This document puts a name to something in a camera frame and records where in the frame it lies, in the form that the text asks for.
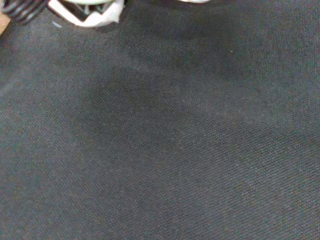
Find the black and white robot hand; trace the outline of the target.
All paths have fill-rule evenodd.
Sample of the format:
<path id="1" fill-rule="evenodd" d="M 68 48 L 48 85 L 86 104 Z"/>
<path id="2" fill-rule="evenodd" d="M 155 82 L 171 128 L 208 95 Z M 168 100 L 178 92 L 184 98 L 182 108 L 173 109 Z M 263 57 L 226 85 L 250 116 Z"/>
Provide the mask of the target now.
<path id="1" fill-rule="evenodd" d="M 125 0 L 2 0 L 0 11 L 25 25 L 47 8 L 72 25 L 97 28 L 118 23 L 126 3 Z"/>

